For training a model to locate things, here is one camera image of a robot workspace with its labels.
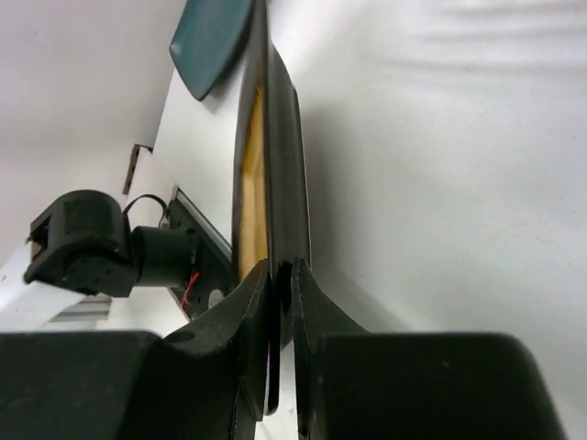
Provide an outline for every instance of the black cylinder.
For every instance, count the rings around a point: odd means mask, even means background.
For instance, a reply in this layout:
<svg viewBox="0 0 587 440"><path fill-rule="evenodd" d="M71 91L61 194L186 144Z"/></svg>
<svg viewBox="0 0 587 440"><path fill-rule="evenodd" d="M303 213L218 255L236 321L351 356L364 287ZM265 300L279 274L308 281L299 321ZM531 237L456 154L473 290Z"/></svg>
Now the black cylinder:
<svg viewBox="0 0 587 440"><path fill-rule="evenodd" d="M137 226L131 243L138 271L137 286L177 287L185 284L195 263L195 245L181 229Z"/></svg>

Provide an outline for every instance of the dark green object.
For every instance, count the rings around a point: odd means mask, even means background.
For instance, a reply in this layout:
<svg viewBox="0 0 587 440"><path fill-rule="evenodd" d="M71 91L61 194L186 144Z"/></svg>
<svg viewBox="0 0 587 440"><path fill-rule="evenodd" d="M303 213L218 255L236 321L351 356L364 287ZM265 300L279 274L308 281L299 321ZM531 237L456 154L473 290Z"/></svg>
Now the dark green object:
<svg viewBox="0 0 587 440"><path fill-rule="evenodd" d="M253 0L187 0L169 51L198 101L230 71L244 49L252 5Z"/></svg>

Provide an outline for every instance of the black cable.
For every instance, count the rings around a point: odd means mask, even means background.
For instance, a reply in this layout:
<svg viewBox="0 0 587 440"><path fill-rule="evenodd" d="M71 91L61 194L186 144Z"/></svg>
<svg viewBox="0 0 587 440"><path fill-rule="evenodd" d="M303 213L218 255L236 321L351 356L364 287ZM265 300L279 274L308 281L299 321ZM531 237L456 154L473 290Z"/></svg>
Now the black cable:
<svg viewBox="0 0 587 440"><path fill-rule="evenodd" d="M158 195L155 195L155 194L142 194L142 195L140 195L135 200L133 200L132 202L127 204L127 207L122 210L122 215L128 216L128 211L130 211L130 208L132 208L133 205L136 202L138 202L140 199L151 199L151 200L154 200L155 202L157 202L161 206L163 213L161 214L161 220L158 223L158 226L161 226L161 222L163 221L163 219L169 215L169 207L167 206L165 201L163 201L163 199L161 199Z"/></svg>

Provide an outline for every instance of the red wire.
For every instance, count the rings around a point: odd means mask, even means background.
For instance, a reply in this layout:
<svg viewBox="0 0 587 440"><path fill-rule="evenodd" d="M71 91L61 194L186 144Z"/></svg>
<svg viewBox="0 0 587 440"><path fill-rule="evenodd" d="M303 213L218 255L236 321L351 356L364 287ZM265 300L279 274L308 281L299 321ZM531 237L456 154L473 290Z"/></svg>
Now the red wire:
<svg viewBox="0 0 587 440"><path fill-rule="evenodd" d="M188 282L187 287L185 288L185 291L183 291L182 300L180 301L180 307L182 307L182 309L185 308L186 304L188 304L188 305L190 304L187 301L187 296L192 291L192 288L198 278L200 278L200 272L196 272L194 275L192 275L192 278L190 278L190 282Z"/></svg>

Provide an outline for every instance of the wire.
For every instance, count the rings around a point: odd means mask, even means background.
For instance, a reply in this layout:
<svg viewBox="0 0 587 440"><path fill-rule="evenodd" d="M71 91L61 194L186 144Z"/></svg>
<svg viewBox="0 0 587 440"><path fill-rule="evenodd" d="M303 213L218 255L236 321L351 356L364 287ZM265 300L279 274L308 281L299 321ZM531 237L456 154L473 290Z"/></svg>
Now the wire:
<svg viewBox="0 0 587 440"><path fill-rule="evenodd" d="M200 272L196 272L194 275L192 275L192 278L190 278L190 282L188 282L187 287L185 288L185 291L183 291L182 300L180 301L180 307L183 310L185 310L186 304L190 305L190 303L187 301L187 297L192 291L192 288L194 287L194 284L198 278L200 278Z"/></svg>
<svg viewBox="0 0 587 440"><path fill-rule="evenodd" d="M158 223L158 226L161 226L161 222L163 221L163 219L165 217L169 216L169 207L163 201L163 199L161 199L159 196L157 196L155 194L142 194L142 195L140 195L135 200L133 200L132 202L127 204L127 207L122 210L122 215L128 216L128 212L130 211L130 208L132 208L134 206L134 204L136 202L138 202L140 199L151 199L151 200L154 200L155 202L157 202L161 206L163 213L161 214L161 220Z"/></svg>

